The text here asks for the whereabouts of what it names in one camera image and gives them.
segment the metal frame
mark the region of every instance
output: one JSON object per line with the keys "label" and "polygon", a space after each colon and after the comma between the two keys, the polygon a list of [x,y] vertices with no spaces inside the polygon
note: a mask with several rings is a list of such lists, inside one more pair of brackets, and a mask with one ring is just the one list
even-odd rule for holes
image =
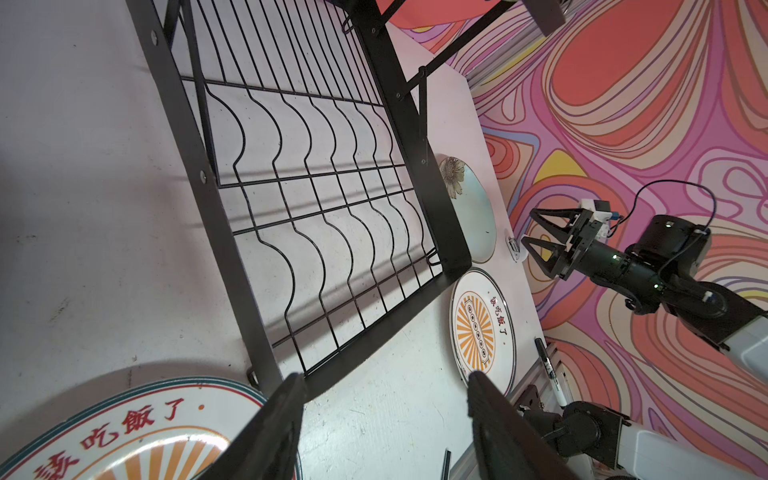
{"label": "metal frame", "polygon": [[[206,120],[205,89],[206,83],[210,82],[203,79],[200,71],[190,2],[169,0],[165,25],[161,24],[152,0],[127,0],[127,5],[184,162],[200,217],[253,365],[253,374],[257,378],[259,388],[266,395],[271,395],[282,382],[282,376],[272,351],[273,344],[270,344],[267,338],[247,272],[235,243],[234,234],[238,232],[231,230],[219,193],[220,188],[228,186],[220,184],[216,172],[210,125]],[[179,12],[184,17],[183,26],[190,46],[193,78],[181,77],[170,50]],[[389,35],[385,29],[377,35],[371,33],[374,24],[378,22],[382,25],[381,21],[382,16],[375,0],[359,1],[358,8],[353,12],[352,22],[411,177],[413,191],[421,205],[426,226],[434,240],[442,272],[423,283],[416,292],[390,309],[371,326],[343,345],[337,346],[334,353],[307,369],[305,377],[309,399],[325,392],[365,361],[472,265],[462,229],[428,144],[426,154],[424,152],[424,139],[419,135],[419,114],[415,104],[410,98],[404,101],[398,101],[396,98],[396,92],[401,91],[406,80]],[[202,138],[184,90],[182,82],[185,80],[195,83]],[[258,89],[249,85],[228,86]]]}

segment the orange sunburst pattern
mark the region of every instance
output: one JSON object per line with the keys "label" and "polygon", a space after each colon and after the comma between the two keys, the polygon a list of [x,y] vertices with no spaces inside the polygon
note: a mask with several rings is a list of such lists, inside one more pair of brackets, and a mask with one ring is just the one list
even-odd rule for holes
{"label": "orange sunburst pattern", "polygon": [[495,334],[485,302],[467,292],[458,303],[456,339],[464,362],[472,370],[487,372],[493,365]]}

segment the white table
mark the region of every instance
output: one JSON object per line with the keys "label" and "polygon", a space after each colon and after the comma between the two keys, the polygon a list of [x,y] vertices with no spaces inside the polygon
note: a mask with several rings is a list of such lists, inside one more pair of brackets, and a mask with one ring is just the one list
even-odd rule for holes
{"label": "white table", "polygon": [[[406,76],[431,55],[391,31]],[[165,113],[121,0],[8,0],[0,15],[0,458],[129,387],[248,367]],[[541,335],[466,82],[429,78],[436,153],[476,173],[499,225],[482,265]],[[446,292],[306,407],[307,478],[436,477],[471,433]]]}

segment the oval plate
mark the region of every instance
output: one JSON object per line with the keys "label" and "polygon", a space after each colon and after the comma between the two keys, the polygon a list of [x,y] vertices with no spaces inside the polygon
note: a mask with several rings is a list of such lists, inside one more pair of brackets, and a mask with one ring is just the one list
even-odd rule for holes
{"label": "oval plate", "polygon": [[[73,416],[0,465],[0,480],[188,480],[256,415],[265,398],[216,377],[163,380]],[[296,457],[294,478],[301,479]]]}
{"label": "oval plate", "polygon": [[472,268],[456,282],[450,323],[454,358],[464,383],[470,372],[479,370],[507,395],[515,383],[515,329],[502,292],[484,270]]}

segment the red chinese character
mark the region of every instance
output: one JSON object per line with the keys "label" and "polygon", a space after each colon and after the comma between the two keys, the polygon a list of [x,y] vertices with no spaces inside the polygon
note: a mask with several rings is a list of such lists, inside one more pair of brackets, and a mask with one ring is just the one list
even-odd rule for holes
{"label": "red chinese character", "polygon": [[154,423],[154,420],[149,418],[149,414],[153,410],[150,407],[151,406],[147,405],[138,412],[128,410],[128,414],[125,416],[125,420],[123,420],[126,434],[138,430],[147,424],[152,425]]}
{"label": "red chinese character", "polygon": [[178,399],[178,400],[171,400],[170,402],[165,402],[168,406],[173,406],[174,410],[170,413],[170,417],[165,417],[166,420],[173,420],[176,417],[176,407],[179,406],[180,403],[182,403],[184,399]]}
{"label": "red chinese character", "polygon": [[64,450],[53,455],[48,459],[47,465],[40,465],[35,469],[35,478],[44,478],[45,480],[61,480],[67,475],[69,465],[79,462],[79,459],[72,460],[71,456],[63,457]]}
{"label": "red chinese character", "polygon": [[80,442],[80,445],[83,445],[83,448],[88,450],[90,447],[96,445],[98,440],[98,448],[101,449],[117,440],[120,434],[117,432],[110,432],[109,435],[112,437],[112,439],[109,442],[104,441],[104,434],[106,433],[104,429],[107,427],[107,425],[109,425],[109,422],[103,424],[95,430],[92,430],[91,436]]}

